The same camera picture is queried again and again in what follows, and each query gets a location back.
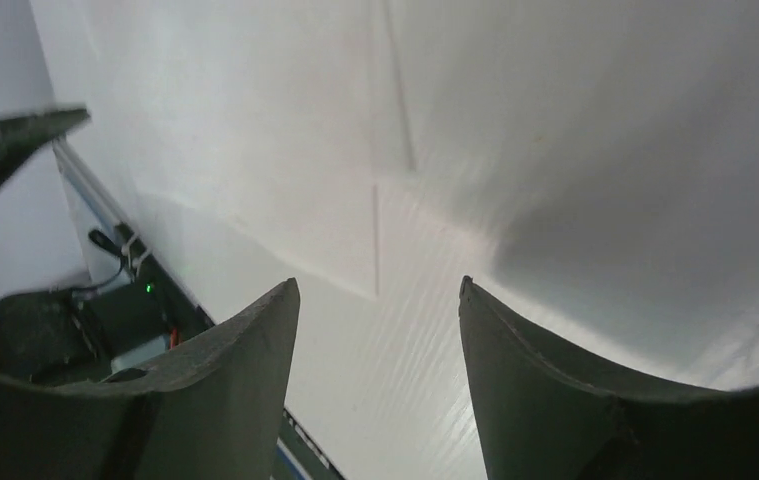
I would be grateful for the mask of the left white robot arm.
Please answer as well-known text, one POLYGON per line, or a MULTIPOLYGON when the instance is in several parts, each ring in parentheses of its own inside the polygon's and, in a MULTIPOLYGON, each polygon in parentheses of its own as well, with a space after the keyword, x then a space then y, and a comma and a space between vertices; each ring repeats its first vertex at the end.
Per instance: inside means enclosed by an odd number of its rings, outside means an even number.
MULTIPOLYGON (((83 105, 0 117, 0 190, 45 145, 87 122, 83 105)), ((101 380, 111 357, 83 317, 84 301, 109 279, 0 299, 0 373, 35 384, 101 380)))

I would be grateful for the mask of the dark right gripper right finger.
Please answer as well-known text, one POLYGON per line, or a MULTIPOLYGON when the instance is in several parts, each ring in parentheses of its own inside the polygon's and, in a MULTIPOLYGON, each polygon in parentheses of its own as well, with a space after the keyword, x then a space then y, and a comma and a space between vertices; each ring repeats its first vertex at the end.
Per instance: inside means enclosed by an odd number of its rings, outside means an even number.
POLYGON ((491 479, 759 479, 759 385, 652 376, 526 319, 470 277, 469 391, 491 479))

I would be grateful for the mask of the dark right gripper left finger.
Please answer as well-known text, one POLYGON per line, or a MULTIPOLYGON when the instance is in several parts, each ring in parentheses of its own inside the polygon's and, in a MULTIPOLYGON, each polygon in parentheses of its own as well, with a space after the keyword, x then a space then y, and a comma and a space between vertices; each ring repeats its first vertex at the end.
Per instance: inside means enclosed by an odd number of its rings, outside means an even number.
POLYGON ((101 382, 0 374, 0 479, 267 479, 300 310, 287 279, 101 382))

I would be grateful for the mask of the translucent white wrapping paper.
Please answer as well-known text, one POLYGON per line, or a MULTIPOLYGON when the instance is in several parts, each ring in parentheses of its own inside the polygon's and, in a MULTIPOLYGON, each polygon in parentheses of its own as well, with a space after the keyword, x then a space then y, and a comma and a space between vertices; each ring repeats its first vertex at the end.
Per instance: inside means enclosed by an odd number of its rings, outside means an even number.
POLYGON ((156 1, 146 191, 214 314, 282 277, 354 479, 482 479, 464 277, 629 367, 759 384, 759 1, 156 1))

